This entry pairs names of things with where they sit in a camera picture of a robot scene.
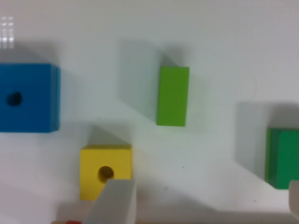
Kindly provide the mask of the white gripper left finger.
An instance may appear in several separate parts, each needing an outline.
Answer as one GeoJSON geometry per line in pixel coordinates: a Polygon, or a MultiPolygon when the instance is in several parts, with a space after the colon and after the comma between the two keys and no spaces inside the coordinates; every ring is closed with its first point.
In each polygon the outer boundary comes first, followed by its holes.
{"type": "Polygon", "coordinates": [[[82,224],[135,224],[136,182],[109,179],[82,224]]]}

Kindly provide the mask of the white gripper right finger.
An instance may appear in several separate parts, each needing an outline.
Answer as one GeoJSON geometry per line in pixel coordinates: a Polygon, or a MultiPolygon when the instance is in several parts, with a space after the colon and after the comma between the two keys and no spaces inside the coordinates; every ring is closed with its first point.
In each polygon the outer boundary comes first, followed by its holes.
{"type": "Polygon", "coordinates": [[[299,181],[292,180],[289,185],[289,207],[291,213],[299,219],[299,181]]]}

